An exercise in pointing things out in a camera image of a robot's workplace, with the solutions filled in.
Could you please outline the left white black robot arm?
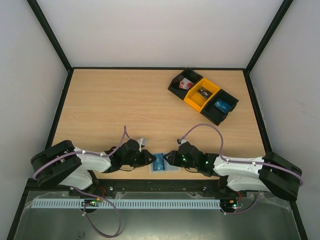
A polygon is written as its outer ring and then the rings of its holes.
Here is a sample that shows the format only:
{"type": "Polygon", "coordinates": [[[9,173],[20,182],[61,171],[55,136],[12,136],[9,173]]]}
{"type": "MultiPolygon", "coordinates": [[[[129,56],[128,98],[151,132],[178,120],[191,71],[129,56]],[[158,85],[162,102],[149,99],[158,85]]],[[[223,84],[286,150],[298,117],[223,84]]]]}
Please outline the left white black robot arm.
{"type": "Polygon", "coordinates": [[[156,157],[144,146],[143,138],[129,139],[109,150],[92,152],[64,140],[31,158],[33,179],[41,188],[61,185],[94,194],[99,188],[95,172],[110,174],[123,166],[136,169],[152,164],[156,157]]]}

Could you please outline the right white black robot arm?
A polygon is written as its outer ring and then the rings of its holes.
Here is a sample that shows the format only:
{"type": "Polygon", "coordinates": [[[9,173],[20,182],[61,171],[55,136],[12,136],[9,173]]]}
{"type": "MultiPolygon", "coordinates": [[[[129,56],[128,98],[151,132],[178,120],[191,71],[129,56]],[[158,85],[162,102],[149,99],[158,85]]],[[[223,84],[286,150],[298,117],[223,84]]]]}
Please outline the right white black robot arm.
{"type": "Polygon", "coordinates": [[[175,167],[195,169],[206,177],[225,177],[218,191],[229,196],[233,192],[263,191],[285,201],[296,201],[302,183],[302,170],[274,152],[254,158],[237,158],[221,153],[203,153],[188,141],[164,155],[175,167]]]}

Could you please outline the blue VIP credit card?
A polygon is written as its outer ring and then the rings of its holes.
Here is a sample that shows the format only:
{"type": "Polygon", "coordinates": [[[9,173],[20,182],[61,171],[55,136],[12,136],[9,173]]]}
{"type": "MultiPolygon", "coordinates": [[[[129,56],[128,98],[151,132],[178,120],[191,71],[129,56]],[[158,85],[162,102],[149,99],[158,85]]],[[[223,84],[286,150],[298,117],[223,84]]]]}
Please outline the blue VIP credit card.
{"type": "Polygon", "coordinates": [[[231,106],[228,103],[226,103],[225,101],[221,100],[221,99],[217,100],[214,103],[214,106],[216,108],[218,108],[221,112],[225,113],[225,114],[227,114],[231,109],[231,106]]]}

